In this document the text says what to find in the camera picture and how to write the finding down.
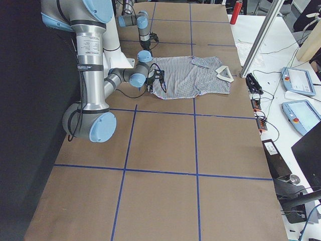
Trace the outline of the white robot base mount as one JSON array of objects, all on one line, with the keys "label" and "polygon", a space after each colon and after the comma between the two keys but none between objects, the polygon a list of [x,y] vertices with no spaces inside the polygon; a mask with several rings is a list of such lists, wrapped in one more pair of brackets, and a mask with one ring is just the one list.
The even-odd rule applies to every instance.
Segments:
[{"label": "white robot base mount", "polygon": [[102,36],[104,70],[111,68],[133,68],[133,65],[121,50],[113,6],[110,8],[111,20],[106,24],[106,32]]}]

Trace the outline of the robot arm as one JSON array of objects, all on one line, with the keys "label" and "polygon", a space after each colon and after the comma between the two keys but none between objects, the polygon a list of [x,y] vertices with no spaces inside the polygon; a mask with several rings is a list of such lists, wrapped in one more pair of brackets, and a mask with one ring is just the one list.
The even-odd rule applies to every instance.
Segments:
[{"label": "robot arm", "polygon": [[[81,99],[63,115],[63,128],[69,137],[94,143],[108,141],[117,121],[106,98],[127,82],[149,88],[163,76],[153,69],[150,42],[157,38],[148,26],[148,13],[136,13],[133,1],[123,2],[119,17],[112,1],[42,1],[43,23],[52,29],[75,33],[77,69]],[[118,27],[136,26],[142,50],[137,60],[126,58],[119,42]]]},{"label": "robot arm", "polygon": [[137,26],[139,42],[144,50],[150,51],[150,29],[148,28],[148,13],[140,11],[135,13],[134,4],[142,1],[122,1],[122,12],[118,17],[118,24],[120,27]]}]

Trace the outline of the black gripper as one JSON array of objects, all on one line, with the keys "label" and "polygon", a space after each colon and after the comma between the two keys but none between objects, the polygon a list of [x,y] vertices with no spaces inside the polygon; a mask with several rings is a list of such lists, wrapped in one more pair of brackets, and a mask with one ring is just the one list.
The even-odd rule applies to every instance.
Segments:
[{"label": "black gripper", "polygon": [[165,92],[165,81],[164,81],[165,72],[163,70],[154,69],[149,73],[148,78],[146,79],[146,90],[147,92],[153,93],[153,83],[158,80],[160,87]]}]

